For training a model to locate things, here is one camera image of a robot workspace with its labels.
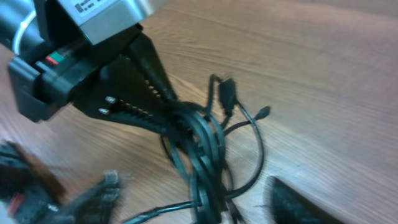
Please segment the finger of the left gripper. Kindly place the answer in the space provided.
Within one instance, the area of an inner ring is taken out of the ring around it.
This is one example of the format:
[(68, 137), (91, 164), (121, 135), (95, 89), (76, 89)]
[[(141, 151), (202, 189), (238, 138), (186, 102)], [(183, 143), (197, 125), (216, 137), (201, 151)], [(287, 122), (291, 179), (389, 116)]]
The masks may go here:
[(137, 64), (139, 71), (154, 89), (160, 93), (162, 99), (178, 100), (155, 46), (148, 36), (142, 32), (137, 35), (129, 45), (129, 57)]

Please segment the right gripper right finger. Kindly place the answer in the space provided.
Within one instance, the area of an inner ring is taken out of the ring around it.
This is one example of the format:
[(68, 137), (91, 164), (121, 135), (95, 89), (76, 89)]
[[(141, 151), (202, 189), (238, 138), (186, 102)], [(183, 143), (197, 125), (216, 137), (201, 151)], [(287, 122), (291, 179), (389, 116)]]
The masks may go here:
[(269, 205), (277, 224), (344, 224), (275, 176)]

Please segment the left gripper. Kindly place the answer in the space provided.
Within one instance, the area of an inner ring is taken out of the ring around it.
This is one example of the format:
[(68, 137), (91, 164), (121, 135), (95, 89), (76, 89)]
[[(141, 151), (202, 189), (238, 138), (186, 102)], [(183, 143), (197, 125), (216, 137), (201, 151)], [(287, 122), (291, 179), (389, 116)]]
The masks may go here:
[(139, 22), (93, 45), (58, 1), (9, 1), (8, 72), (20, 114), (46, 121), (73, 104), (91, 118), (166, 133), (166, 104), (129, 57), (141, 32)]

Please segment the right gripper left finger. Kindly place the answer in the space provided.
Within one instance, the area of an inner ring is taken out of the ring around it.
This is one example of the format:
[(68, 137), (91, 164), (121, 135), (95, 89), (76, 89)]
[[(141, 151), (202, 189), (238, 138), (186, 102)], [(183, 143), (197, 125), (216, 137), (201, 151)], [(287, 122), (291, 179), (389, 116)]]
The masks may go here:
[(119, 197), (119, 176), (104, 173), (97, 184), (62, 204), (52, 184), (13, 142), (1, 143), (1, 224), (108, 224)]

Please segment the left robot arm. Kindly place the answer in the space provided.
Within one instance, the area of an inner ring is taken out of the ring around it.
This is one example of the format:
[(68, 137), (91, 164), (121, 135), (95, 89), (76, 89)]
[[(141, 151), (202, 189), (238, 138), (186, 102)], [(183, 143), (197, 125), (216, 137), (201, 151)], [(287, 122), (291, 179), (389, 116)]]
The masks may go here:
[(142, 21), (150, 0), (1, 1), (1, 43), (17, 109), (37, 123), (73, 105), (86, 116), (165, 134), (177, 96)]

